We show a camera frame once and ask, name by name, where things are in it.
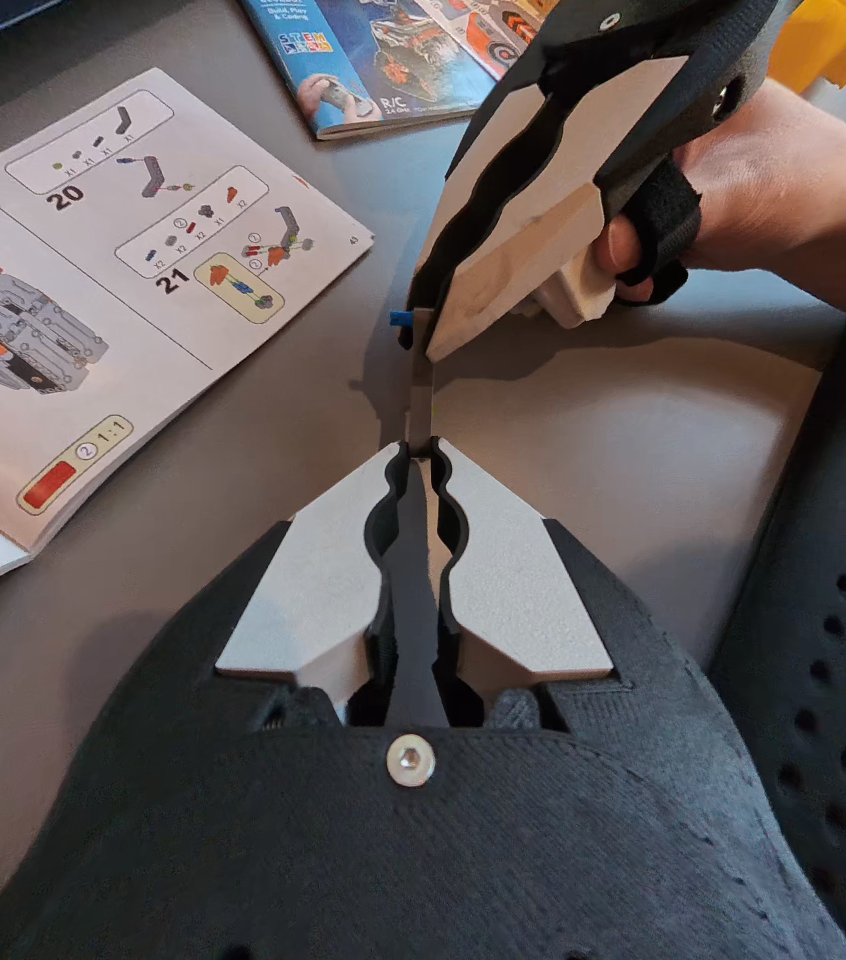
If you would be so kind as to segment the blue cover booklet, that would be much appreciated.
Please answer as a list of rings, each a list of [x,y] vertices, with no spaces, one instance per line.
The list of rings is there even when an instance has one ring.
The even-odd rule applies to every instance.
[[[434,2],[241,6],[321,141],[467,118],[496,84]]]

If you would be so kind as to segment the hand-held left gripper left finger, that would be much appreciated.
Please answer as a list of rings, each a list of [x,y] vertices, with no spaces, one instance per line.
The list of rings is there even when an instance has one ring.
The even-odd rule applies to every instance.
[[[382,556],[397,537],[405,491],[406,443],[399,441],[298,510],[216,671],[317,688],[340,719],[381,724],[397,664]]]

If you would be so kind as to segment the yellow storage bin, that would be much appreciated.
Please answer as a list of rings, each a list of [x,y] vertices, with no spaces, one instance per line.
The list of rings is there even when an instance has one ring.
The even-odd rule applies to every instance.
[[[846,87],[846,1],[804,1],[788,15],[766,75],[804,94],[819,80]]]

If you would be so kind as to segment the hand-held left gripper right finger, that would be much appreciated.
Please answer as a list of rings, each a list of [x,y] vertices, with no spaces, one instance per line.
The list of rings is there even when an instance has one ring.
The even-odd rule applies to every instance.
[[[613,661],[552,524],[445,438],[430,442],[439,578],[431,670],[452,727],[483,726],[501,695],[609,679]]]

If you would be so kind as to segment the sticker sheet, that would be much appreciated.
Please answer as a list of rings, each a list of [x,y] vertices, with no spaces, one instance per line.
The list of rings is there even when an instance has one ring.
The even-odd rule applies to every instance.
[[[417,1],[494,79],[525,52],[557,1]]]

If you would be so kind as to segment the open instruction manual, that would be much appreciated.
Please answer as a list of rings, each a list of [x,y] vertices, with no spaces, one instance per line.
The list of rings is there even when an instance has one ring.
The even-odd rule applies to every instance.
[[[0,577],[373,242],[158,68],[0,153]]]

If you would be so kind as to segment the person's right hand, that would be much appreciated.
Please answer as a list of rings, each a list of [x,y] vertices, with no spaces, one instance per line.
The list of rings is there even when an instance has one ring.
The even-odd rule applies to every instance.
[[[765,270],[846,312],[846,296],[794,256],[825,229],[817,194],[846,186],[846,123],[774,80],[739,112],[678,152],[677,165],[696,193],[700,225],[679,258],[688,270]]]

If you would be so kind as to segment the grey desk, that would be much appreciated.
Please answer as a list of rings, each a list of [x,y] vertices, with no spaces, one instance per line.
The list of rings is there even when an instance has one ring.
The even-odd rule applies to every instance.
[[[389,330],[465,122],[318,143],[237,2],[72,2],[0,33],[0,152],[160,67],[376,235],[344,279],[0,578],[0,888],[74,750],[169,618],[399,435]],[[563,330],[507,317],[437,378],[437,432],[708,660],[845,325],[761,272]]]

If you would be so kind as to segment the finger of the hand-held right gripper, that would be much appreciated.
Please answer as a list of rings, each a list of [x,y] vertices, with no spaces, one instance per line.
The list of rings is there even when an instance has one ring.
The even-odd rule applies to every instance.
[[[506,202],[487,240],[454,271],[430,362],[483,333],[600,235],[605,215],[594,178],[687,60],[645,60],[581,98],[544,170]]]
[[[552,158],[562,125],[560,105],[532,83],[506,93],[491,113],[466,129],[449,171],[406,294],[405,308],[429,314],[427,334],[413,345],[430,354],[439,331],[449,330],[446,305],[455,274],[489,239],[506,205],[525,190]]]

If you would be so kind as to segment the black perforated chair back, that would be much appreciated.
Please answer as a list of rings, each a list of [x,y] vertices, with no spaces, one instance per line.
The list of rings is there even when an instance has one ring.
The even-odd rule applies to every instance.
[[[709,677],[790,848],[846,935],[846,327]]]

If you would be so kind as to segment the dark grey angled beam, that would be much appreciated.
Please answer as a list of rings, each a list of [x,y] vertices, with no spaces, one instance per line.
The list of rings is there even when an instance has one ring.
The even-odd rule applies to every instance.
[[[397,339],[409,354],[405,439],[409,455],[422,460],[432,456],[434,365],[427,356],[427,348],[434,325],[433,312],[415,310],[412,320],[412,326],[400,327]]]

